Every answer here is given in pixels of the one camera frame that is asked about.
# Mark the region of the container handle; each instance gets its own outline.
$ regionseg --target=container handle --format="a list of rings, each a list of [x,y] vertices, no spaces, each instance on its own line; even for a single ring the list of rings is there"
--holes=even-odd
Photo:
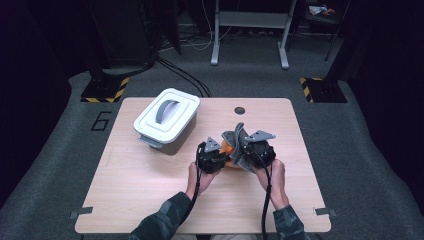
[[[165,109],[169,104],[172,104],[172,103],[179,103],[179,102],[175,101],[175,100],[166,100],[160,105],[158,112],[156,114],[156,122],[157,123],[159,123],[159,124],[162,123],[163,114],[165,113]]]

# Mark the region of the container lid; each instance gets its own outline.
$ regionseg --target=container lid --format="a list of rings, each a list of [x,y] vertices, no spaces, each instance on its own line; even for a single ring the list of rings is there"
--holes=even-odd
[[[199,105],[197,96],[165,89],[135,120],[134,129],[160,143],[170,143],[184,130]]]

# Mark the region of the wooden table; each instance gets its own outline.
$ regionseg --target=wooden table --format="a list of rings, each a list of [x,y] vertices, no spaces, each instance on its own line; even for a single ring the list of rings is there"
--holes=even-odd
[[[185,191],[188,166],[199,143],[245,123],[250,135],[263,130],[276,135],[268,140],[286,165],[286,191],[307,232],[327,232],[328,215],[291,102],[284,98],[202,98],[197,125],[174,156],[165,155],[138,140],[134,120],[154,98],[126,98],[116,118],[83,207],[90,214],[78,217],[78,233],[130,233],[178,191]],[[245,108],[243,115],[236,107]],[[265,191],[256,176],[225,167],[197,199],[177,234],[261,233]],[[266,229],[275,232],[274,208],[269,205]]]

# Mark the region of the person's right hand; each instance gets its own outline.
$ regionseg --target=person's right hand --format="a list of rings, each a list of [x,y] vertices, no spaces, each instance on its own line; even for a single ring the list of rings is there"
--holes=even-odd
[[[266,190],[268,186],[268,177],[265,169],[255,168],[253,170],[261,183],[261,186]],[[268,167],[268,172],[271,175],[271,202],[275,210],[287,207],[289,205],[289,198],[284,190],[285,185],[285,166],[280,160],[275,159]]]

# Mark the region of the yellow and black striped marking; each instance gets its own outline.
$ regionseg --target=yellow and black striped marking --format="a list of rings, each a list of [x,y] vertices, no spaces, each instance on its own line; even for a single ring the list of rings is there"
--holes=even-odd
[[[300,83],[302,84],[303,93],[305,94],[306,100],[310,103],[313,103],[314,99],[312,98],[311,91],[307,84],[307,81],[310,80],[322,81],[322,78],[300,78]]]
[[[124,93],[125,87],[127,86],[127,83],[129,81],[129,78],[125,78],[122,80],[121,85],[119,86],[118,91],[116,92],[115,96],[112,98],[84,98],[81,97],[81,102],[91,102],[91,103],[100,103],[100,102],[118,102],[119,99],[121,99],[122,94]]]

